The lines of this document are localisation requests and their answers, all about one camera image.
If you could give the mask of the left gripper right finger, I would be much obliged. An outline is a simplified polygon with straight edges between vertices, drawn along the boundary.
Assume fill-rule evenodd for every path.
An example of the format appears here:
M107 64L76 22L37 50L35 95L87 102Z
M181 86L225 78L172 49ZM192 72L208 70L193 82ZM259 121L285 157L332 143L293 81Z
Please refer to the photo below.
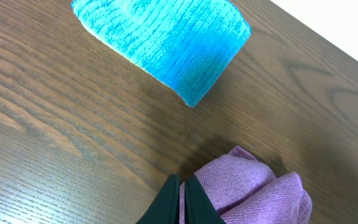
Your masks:
M185 181L185 223L226 224L195 175Z

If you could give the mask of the yellow-green cloth under blue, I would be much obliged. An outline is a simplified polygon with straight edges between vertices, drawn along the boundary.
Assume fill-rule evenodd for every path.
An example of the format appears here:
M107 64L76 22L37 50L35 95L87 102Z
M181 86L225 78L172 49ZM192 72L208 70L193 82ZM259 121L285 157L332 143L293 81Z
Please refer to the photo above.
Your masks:
M103 44L152 75L171 88L187 102L187 96L178 87L179 76L170 66L175 59L170 55L174 49L167 37L168 30L156 22L151 25L135 25L131 21L118 19L80 19L83 27Z

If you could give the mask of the purple cloth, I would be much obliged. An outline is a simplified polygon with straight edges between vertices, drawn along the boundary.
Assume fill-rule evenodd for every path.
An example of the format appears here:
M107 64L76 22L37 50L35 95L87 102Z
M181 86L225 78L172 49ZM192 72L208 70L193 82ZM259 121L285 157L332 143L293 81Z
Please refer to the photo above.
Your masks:
M226 223L307 224L313 204L296 172L277 177L236 146L195 172Z

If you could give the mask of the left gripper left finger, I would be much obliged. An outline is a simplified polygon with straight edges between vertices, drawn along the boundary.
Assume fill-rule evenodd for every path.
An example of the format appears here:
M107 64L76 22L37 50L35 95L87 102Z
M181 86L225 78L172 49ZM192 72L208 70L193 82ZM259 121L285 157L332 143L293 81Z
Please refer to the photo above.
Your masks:
M171 174L149 208L136 224L178 224L180 213L180 178Z

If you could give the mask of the folded blue cloth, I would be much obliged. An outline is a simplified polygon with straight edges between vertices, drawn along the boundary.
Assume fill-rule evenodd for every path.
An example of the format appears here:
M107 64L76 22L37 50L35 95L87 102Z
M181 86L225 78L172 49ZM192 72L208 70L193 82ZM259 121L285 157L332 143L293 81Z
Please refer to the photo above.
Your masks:
M252 29L228 0L74 0L79 19L118 19L135 25L156 22L168 30L174 49L170 66L178 87L195 107L249 39Z

